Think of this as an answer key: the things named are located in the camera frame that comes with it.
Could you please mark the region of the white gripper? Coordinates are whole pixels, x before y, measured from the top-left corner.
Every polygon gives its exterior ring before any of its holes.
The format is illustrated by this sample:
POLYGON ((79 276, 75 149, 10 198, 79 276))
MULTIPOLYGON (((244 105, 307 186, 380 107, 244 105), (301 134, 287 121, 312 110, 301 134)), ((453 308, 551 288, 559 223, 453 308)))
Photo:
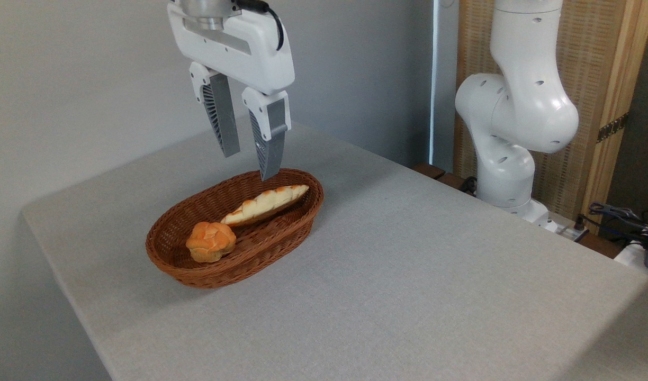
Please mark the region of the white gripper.
POLYGON ((261 178, 275 176, 285 134, 292 128, 288 94, 282 91, 295 79, 287 36, 279 50, 273 17, 242 10, 235 1, 171 1, 167 12, 179 50, 193 60, 189 71, 196 101, 204 106, 224 156, 241 150, 231 77, 249 86, 242 101, 249 110, 261 178))

